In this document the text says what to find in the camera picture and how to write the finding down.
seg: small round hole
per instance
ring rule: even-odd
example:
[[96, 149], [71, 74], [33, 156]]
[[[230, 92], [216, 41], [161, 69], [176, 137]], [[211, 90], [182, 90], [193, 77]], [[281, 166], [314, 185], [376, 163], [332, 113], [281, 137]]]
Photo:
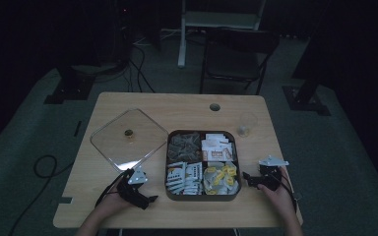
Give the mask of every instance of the small round hole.
[[125, 135], [126, 137], [128, 137], [128, 139], [133, 138], [133, 134], [134, 134], [134, 132], [133, 132], [132, 130], [126, 130], [126, 131], [124, 132], [124, 135]]
[[210, 105], [210, 109], [211, 109], [212, 111], [219, 111], [219, 110], [221, 109], [221, 107], [220, 107], [219, 104], [212, 103], [212, 104]]

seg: hole in table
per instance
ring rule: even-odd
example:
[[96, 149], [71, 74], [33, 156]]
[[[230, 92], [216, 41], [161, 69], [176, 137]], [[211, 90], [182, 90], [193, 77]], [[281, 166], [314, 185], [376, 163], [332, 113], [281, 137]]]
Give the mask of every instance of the hole in table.
[[210, 109], [211, 109], [212, 111], [219, 111], [219, 110], [221, 109], [221, 107], [220, 107], [219, 104], [212, 103], [212, 104], [210, 105]]

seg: person's right hand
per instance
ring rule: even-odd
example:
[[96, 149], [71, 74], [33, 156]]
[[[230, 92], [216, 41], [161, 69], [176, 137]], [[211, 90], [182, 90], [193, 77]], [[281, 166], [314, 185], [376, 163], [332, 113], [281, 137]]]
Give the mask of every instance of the person's right hand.
[[113, 214], [118, 213], [122, 209], [132, 206], [132, 204], [123, 200], [117, 193], [116, 187], [121, 180], [122, 178], [115, 182], [99, 205], [94, 208], [94, 211], [96, 211], [103, 218], [111, 217]]
[[[281, 167], [280, 170], [283, 176], [282, 183], [284, 183], [288, 188], [290, 188], [290, 184], [286, 180], [287, 174], [285, 170]], [[278, 213], [284, 220], [287, 220], [292, 216], [296, 217], [290, 194], [282, 185], [280, 185], [275, 191], [272, 191], [261, 184], [259, 184], [257, 187], [261, 191], [263, 191], [263, 193], [269, 198], [272, 205], [275, 207], [275, 209], [278, 211]]]

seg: clear plastic lid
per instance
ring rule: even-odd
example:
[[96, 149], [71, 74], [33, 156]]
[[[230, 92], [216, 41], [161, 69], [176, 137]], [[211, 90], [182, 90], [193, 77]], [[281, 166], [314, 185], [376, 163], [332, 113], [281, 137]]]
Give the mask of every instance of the clear plastic lid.
[[91, 135], [91, 143], [118, 171], [134, 168], [167, 143], [168, 132], [142, 110], [129, 109]]

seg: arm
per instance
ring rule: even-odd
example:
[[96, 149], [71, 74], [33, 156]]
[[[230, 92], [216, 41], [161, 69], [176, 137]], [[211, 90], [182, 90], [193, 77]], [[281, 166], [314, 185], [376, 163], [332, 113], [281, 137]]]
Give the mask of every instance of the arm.
[[131, 205], [121, 199], [117, 193], [113, 193], [116, 191], [116, 185], [117, 184], [115, 184], [111, 190], [108, 191], [110, 194], [107, 194], [100, 204], [97, 205], [88, 215], [76, 233], [76, 236], [95, 236], [100, 228], [100, 225], [105, 219]]
[[[281, 173], [284, 177], [282, 178], [282, 182], [290, 187], [286, 180], [287, 174], [283, 168], [281, 168]], [[285, 236], [302, 236], [302, 228], [300, 227], [299, 220], [297, 219], [287, 190], [282, 186], [279, 186], [275, 191], [268, 189], [264, 185], [259, 185], [258, 187], [269, 198], [270, 202], [281, 216], [285, 228]]]

